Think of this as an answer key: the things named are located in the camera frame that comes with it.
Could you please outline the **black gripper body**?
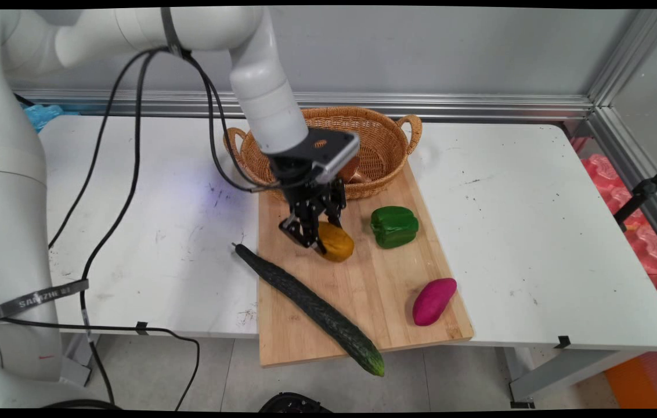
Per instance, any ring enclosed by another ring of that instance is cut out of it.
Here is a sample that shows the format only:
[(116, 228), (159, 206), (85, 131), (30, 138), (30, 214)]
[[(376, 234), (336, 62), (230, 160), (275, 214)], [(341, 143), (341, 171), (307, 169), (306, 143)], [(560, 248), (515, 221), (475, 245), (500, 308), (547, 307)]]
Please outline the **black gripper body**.
[(304, 159), (271, 157), (270, 171), (275, 178), (270, 192), (289, 204), (319, 197), (324, 192), (328, 193), (331, 203), (346, 204), (345, 182), (340, 169), (326, 170)]

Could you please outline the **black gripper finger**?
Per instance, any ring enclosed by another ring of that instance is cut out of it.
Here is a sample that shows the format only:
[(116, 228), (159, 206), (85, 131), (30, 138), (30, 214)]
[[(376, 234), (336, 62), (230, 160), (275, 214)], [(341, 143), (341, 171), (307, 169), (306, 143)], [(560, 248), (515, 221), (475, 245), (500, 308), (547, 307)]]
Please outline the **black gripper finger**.
[(323, 205), (329, 224), (342, 228), (340, 217), (345, 208), (345, 197), (341, 194), (328, 194), (323, 196)]
[(323, 251), (319, 216), (323, 206), (314, 199), (297, 201), (289, 206), (289, 215), (280, 222), (280, 230), (303, 248)]

